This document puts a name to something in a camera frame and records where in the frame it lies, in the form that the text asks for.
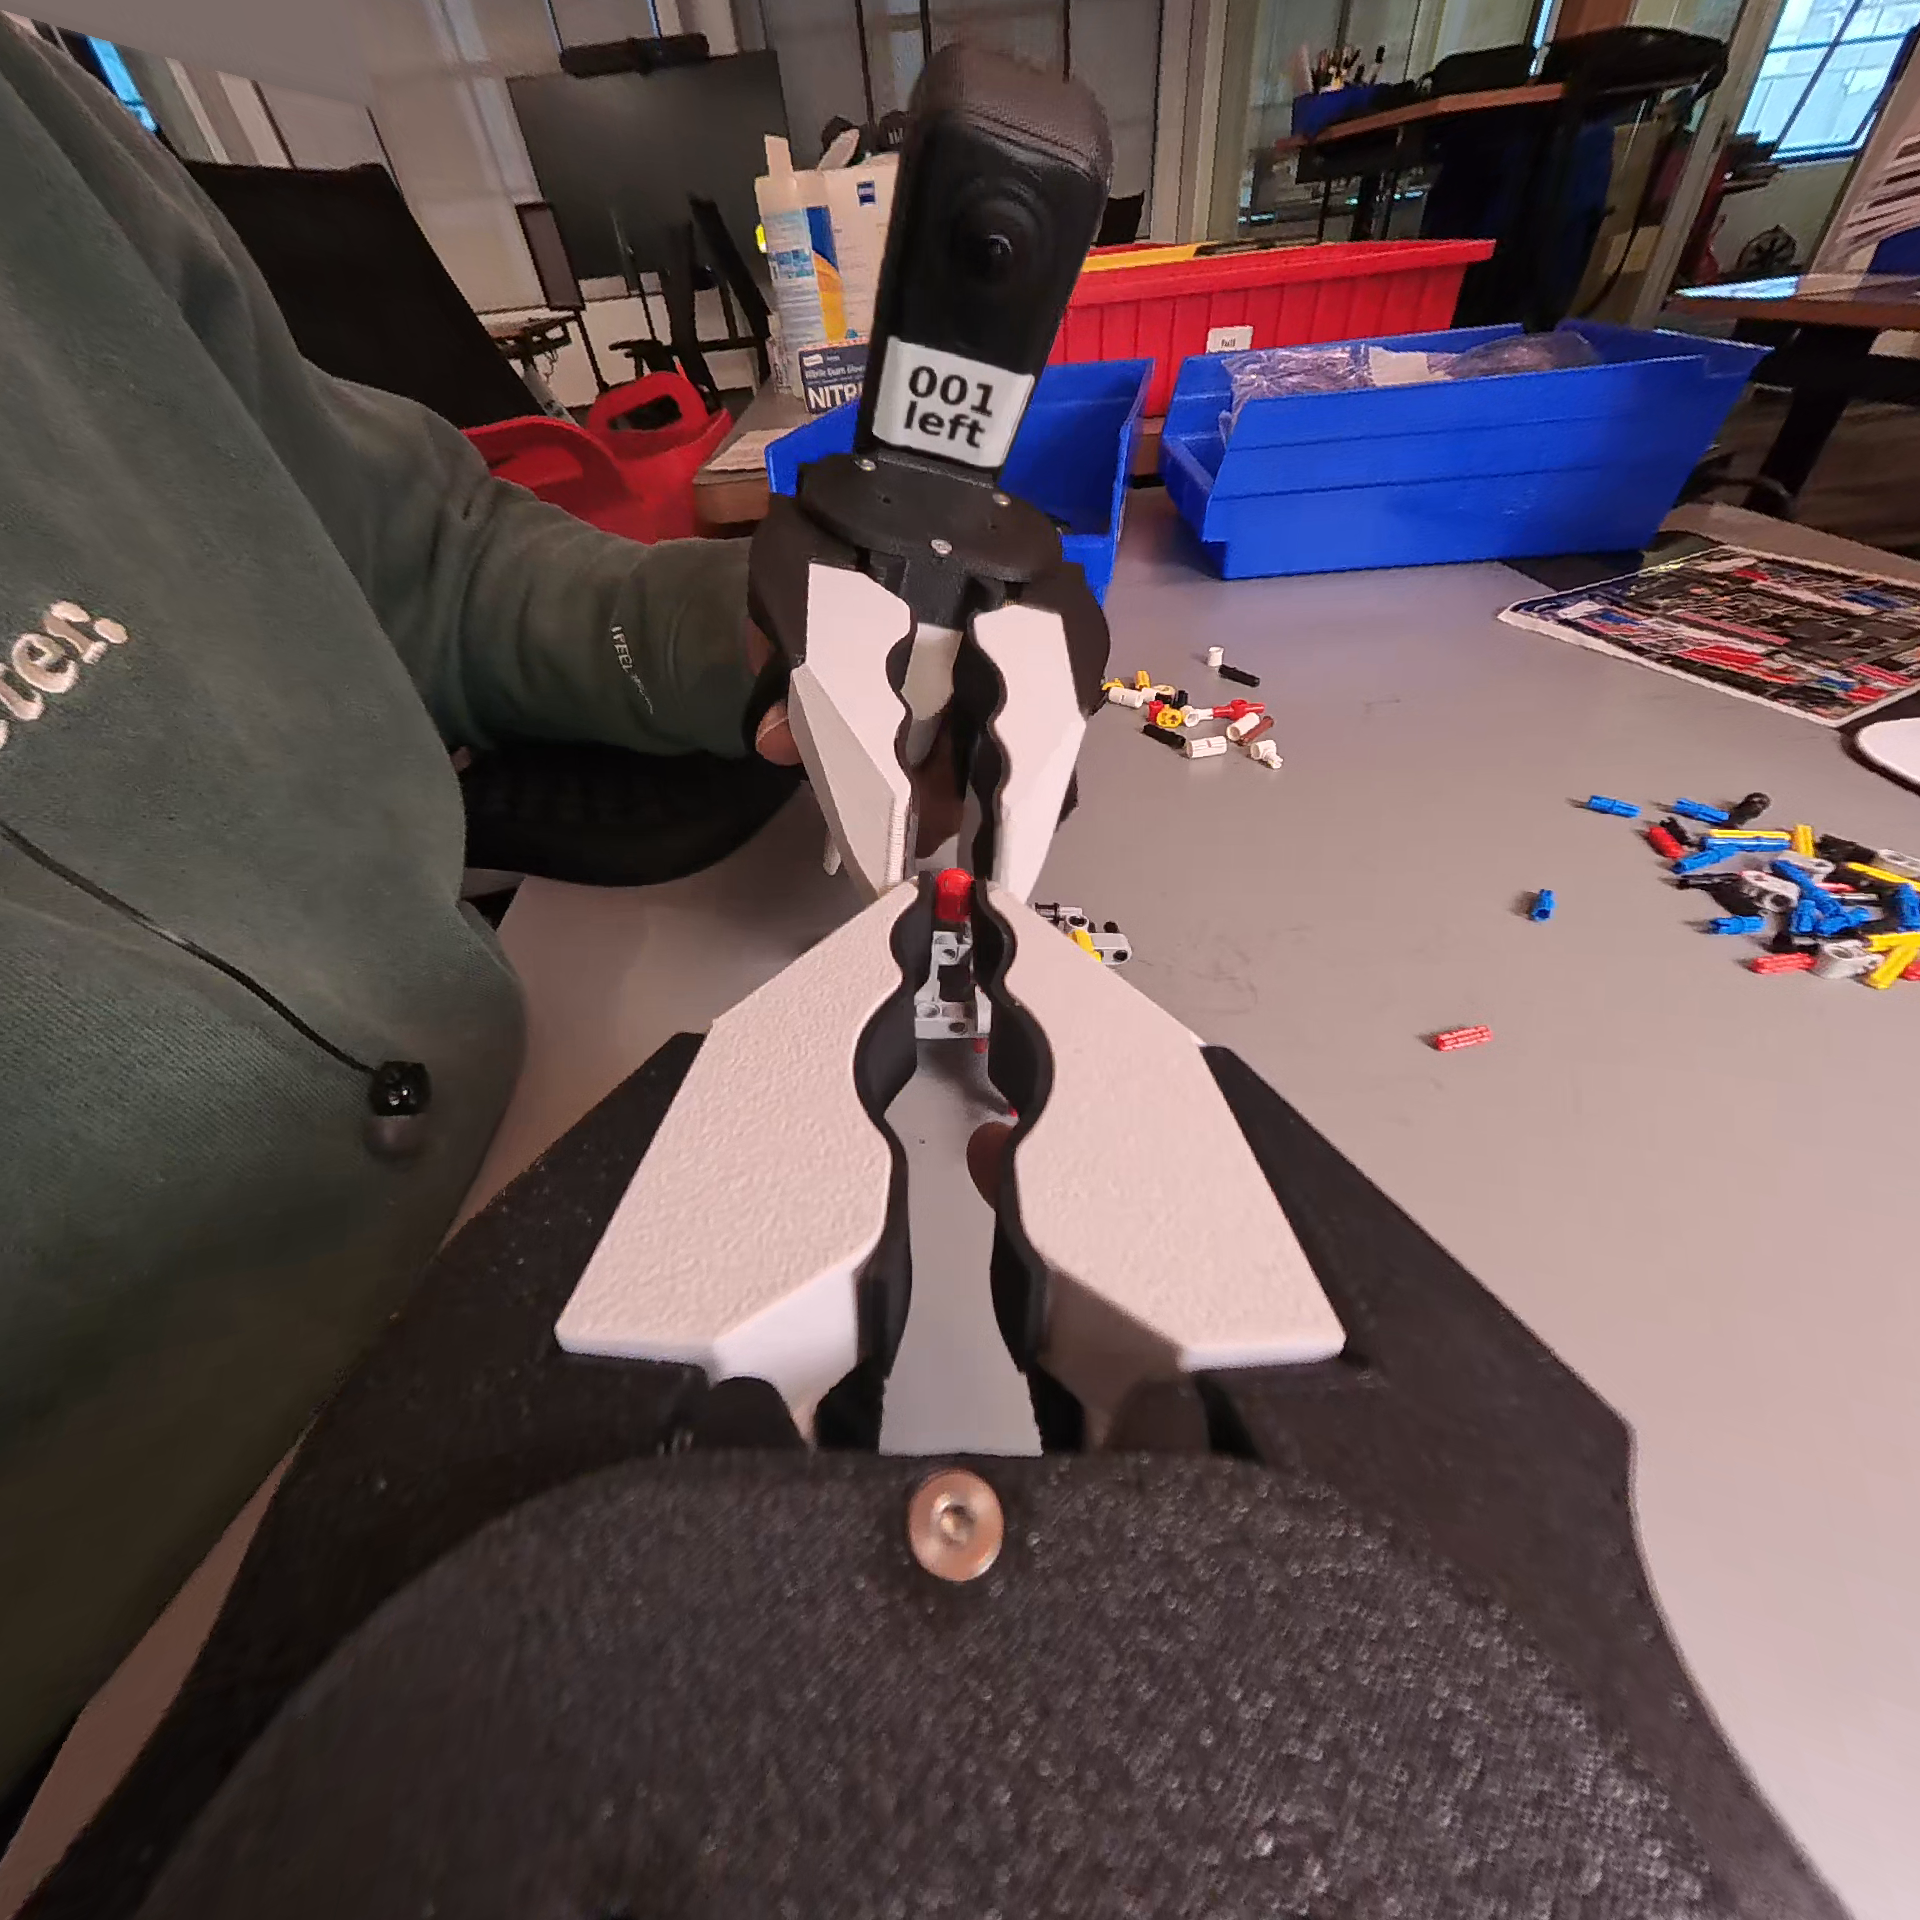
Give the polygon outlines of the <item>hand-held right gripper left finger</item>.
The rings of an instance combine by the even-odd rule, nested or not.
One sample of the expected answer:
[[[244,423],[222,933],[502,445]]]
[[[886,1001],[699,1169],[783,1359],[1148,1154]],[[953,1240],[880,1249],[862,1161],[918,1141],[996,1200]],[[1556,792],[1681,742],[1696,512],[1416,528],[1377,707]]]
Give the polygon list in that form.
[[[564,1353],[770,1385],[798,1424],[873,1424],[913,1288],[905,1150],[922,885],[902,881],[696,1048],[561,1309]]]

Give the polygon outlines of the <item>crumpled plastic bag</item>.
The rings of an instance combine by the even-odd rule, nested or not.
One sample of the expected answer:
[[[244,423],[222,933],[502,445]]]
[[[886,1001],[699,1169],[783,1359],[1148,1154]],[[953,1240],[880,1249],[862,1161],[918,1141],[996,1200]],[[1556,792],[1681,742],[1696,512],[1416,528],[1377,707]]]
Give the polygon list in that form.
[[[1471,346],[1319,342],[1228,351],[1232,410],[1250,400],[1384,392],[1432,381],[1585,370],[1601,351],[1577,334],[1521,334]]]

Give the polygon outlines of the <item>black monitor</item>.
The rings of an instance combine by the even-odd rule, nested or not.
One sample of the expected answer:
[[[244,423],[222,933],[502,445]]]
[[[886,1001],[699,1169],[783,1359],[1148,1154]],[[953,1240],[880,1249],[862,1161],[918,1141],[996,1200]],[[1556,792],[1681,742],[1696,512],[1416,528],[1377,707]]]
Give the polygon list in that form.
[[[784,87],[770,49],[699,64],[572,78],[511,78],[507,90],[539,199],[580,280],[665,265],[690,225],[690,200],[714,203],[736,251],[762,269],[756,178],[763,139],[787,135]]]

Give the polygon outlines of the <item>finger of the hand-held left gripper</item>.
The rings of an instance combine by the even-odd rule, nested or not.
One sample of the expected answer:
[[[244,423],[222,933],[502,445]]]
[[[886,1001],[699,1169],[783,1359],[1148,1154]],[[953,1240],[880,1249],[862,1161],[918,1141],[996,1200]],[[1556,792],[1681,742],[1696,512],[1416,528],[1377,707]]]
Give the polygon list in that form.
[[[913,867],[918,769],[953,696],[960,638],[924,627],[905,598],[865,570],[807,566],[787,717],[840,864],[866,896],[887,894]]]
[[[972,873],[1028,901],[1088,729],[1064,617],[1026,605],[975,615],[960,646],[960,715],[972,725]]]

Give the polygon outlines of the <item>grey lego gear assembly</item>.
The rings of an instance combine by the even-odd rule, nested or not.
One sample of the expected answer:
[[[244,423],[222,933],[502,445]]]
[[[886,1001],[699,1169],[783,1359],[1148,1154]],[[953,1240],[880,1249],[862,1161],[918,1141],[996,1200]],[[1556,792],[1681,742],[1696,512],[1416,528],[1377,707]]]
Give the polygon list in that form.
[[[1113,919],[1096,919],[1071,903],[1034,903],[1034,912],[1104,966],[1121,968],[1134,958],[1134,938]],[[990,1034],[993,1007],[976,985],[970,920],[958,904],[938,904],[928,974],[918,993],[918,1037],[968,1042],[983,1055]]]

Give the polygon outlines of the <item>large blue storage bin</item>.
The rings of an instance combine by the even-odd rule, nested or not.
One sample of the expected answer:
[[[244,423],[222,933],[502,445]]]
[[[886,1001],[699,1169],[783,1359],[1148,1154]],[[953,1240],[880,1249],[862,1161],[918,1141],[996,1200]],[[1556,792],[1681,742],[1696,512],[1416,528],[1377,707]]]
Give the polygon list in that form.
[[[1646,547],[1767,346],[1570,321],[1585,370],[1250,400],[1224,354],[1180,368],[1161,429],[1167,494],[1228,582]],[[1408,334],[1471,346],[1522,327]]]

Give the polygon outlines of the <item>small blue storage bin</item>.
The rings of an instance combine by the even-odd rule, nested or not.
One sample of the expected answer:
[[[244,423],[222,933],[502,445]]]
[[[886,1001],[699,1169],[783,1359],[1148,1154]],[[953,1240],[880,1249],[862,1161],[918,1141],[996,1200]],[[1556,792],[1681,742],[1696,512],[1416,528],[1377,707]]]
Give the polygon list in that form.
[[[1092,598],[1104,607],[1118,558],[1132,458],[1139,445],[1150,361],[1066,363],[1043,370],[1025,408],[1000,489],[1044,513],[1064,546],[1064,560],[1080,566]],[[787,432],[767,451],[770,497],[801,491],[802,467],[854,450],[859,387],[826,415]],[[801,582],[817,558],[796,544],[779,509],[775,535],[754,535],[751,555],[751,609],[760,619],[769,591]]]

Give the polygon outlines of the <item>red plastic container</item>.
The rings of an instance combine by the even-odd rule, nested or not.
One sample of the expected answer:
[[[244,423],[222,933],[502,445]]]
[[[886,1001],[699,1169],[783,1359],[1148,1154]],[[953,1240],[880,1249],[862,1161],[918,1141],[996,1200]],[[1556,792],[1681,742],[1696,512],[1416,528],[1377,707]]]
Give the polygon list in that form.
[[[727,407],[671,370],[609,387],[586,423],[522,415],[465,437],[494,478],[602,531],[659,544],[699,535],[692,479],[732,426]]]

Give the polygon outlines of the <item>cluster of white lego connectors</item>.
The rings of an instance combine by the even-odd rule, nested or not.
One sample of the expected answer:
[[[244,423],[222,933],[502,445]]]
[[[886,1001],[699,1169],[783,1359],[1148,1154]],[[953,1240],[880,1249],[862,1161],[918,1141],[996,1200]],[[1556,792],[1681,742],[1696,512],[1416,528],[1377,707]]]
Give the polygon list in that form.
[[[1097,691],[1104,705],[1134,712],[1146,738],[1184,760],[1236,755],[1267,769],[1283,768],[1276,715],[1258,698],[1258,674],[1230,664],[1218,646],[1208,648],[1206,669],[1224,681],[1224,688],[1192,690],[1150,669],[1134,669],[1103,678]]]

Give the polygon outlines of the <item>white blue wipes box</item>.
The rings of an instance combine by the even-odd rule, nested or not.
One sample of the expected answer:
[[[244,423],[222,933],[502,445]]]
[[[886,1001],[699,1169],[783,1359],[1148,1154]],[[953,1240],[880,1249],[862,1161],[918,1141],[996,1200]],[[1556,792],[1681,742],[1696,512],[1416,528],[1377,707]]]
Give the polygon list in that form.
[[[898,153],[822,168],[828,239],[817,247],[817,274],[828,339],[836,345],[865,345],[873,336],[896,179]]]

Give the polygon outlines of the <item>person in green sweatshirt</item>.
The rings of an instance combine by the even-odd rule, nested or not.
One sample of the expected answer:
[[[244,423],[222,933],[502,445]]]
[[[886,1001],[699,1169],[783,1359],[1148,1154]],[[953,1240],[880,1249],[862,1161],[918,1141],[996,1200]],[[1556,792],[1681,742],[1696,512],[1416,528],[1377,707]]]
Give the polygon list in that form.
[[[350,445],[186,176],[6,26],[6,1791],[418,1273],[522,1055]]]

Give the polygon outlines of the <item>person's left forearm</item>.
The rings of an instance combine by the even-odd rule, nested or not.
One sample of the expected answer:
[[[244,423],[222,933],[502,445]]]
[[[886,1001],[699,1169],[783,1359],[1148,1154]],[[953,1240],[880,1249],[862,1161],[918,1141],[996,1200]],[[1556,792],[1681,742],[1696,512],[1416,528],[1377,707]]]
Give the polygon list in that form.
[[[353,509],[334,538],[447,745],[753,750],[746,544],[602,531],[425,407],[330,387]]]

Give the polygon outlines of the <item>blue pen cup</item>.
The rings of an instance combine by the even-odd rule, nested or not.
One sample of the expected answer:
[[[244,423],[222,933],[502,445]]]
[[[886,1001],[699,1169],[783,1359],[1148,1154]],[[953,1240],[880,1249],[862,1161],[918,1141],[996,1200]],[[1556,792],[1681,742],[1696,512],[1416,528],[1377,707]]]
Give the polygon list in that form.
[[[1297,62],[1297,90],[1290,107],[1290,135],[1316,136],[1332,123],[1374,109],[1384,96],[1385,46],[1331,46],[1303,51]]]

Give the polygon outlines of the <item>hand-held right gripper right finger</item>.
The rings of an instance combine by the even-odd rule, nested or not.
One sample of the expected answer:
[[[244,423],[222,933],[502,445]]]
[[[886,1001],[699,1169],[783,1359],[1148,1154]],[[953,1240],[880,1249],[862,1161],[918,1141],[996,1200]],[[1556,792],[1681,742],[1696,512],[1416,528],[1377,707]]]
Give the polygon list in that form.
[[[1346,1330],[1190,1025],[1012,890],[980,896],[1001,1336],[1082,1410],[1331,1359]]]

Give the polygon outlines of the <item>lego instruction booklet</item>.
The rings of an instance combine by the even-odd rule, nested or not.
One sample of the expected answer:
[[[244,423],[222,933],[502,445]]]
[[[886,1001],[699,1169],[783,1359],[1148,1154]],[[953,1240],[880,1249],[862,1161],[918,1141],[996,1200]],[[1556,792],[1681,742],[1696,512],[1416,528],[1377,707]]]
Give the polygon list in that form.
[[[1530,595],[1502,621],[1824,729],[1918,690],[1914,582],[1734,544]]]

